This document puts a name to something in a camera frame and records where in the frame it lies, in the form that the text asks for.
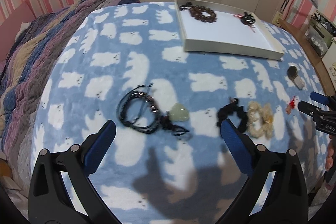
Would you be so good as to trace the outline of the person right hand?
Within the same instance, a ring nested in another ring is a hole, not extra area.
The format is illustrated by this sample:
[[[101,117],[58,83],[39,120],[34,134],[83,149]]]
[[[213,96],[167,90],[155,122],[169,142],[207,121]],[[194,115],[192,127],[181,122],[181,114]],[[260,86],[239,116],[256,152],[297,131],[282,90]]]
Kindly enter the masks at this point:
[[[334,154],[335,154],[335,136],[329,135],[329,144],[327,146],[327,155],[326,155],[326,161],[325,161],[325,169],[326,171],[329,171],[329,169],[333,166],[334,161]]]

